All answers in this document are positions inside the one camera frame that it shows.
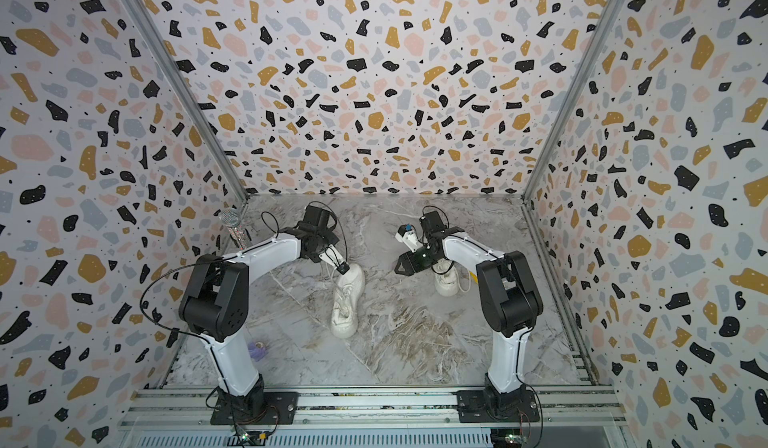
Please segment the white sneaker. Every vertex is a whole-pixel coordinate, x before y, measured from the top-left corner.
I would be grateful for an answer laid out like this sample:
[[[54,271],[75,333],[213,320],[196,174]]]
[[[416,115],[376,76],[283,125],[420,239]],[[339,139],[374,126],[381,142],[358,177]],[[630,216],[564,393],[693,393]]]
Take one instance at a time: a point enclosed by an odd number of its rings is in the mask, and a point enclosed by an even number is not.
[[[469,287],[462,287],[461,277],[453,260],[441,259],[431,269],[435,275],[436,291],[441,296],[453,297],[469,291]]]
[[[334,289],[330,329],[340,339],[352,337],[358,327],[358,301],[365,288],[365,274],[358,263],[351,263]]]

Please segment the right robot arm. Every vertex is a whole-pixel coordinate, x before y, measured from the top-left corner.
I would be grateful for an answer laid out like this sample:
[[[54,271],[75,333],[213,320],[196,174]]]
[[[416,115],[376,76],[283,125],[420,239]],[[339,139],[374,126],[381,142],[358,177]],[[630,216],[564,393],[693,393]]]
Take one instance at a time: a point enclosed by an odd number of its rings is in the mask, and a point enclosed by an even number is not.
[[[464,267],[476,279],[481,310],[493,330],[491,364],[483,390],[484,404],[497,416],[524,405],[529,392],[522,368],[528,338],[543,313],[543,301],[529,263],[519,251],[503,253],[444,222],[433,208],[419,218],[422,232],[412,224],[398,228],[395,239],[407,247],[395,272],[412,276],[430,270],[439,291],[452,296],[459,290],[455,267]]]

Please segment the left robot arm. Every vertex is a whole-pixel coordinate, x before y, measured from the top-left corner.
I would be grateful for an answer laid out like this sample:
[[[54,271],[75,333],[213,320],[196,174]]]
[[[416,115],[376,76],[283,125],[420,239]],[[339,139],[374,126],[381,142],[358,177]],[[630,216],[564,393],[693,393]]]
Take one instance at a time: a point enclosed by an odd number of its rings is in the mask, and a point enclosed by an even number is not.
[[[299,259],[326,263],[339,273],[334,291],[330,328],[348,339],[358,328],[357,304],[365,288],[361,266],[348,260],[336,244],[337,214],[325,203],[311,202],[296,225],[276,230],[274,236],[233,254],[205,255],[194,265],[179,307],[189,331],[208,347],[218,372],[219,389],[244,398],[263,389],[245,339],[249,287],[259,277]]]

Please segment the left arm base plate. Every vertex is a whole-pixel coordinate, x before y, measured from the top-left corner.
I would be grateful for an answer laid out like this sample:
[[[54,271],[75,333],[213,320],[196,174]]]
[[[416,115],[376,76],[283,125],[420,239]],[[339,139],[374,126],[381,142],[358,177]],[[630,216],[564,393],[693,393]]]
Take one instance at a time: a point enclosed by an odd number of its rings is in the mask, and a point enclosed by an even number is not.
[[[295,391],[257,391],[255,395],[237,397],[216,390],[216,404],[210,418],[214,426],[291,425],[298,406]]]

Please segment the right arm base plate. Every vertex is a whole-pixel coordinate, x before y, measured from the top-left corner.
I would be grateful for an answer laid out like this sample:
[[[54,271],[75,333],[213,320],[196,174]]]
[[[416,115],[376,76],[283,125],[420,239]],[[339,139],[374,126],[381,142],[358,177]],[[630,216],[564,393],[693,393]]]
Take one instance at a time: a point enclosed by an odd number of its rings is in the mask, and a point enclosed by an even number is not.
[[[456,393],[461,423],[539,422],[539,405],[532,390],[521,387],[499,393],[493,386]]]

